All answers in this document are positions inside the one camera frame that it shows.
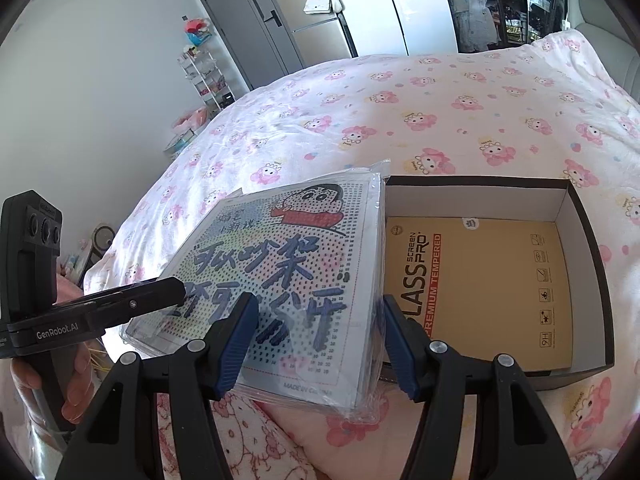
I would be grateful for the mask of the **left hand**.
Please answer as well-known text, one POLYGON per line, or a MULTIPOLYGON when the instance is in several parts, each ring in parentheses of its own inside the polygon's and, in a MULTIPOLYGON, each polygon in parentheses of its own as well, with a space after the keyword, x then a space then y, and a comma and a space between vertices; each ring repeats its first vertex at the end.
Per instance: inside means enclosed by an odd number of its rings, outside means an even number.
MULTIPOLYGON (((56 276, 57 302, 66 302, 82 296, 82 290, 60 274, 56 276)), ((11 375, 23 402, 32 417, 43 418, 35 400, 35 391, 41 388, 41 378, 34 369, 20 359, 11 361, 11 375)), ((67 385, 61 414, 69 422, 76 424, 90 404, 93 393, 93 372, 90 352, 85 344, 77 347, 73 358, 73 374, 67 385)))

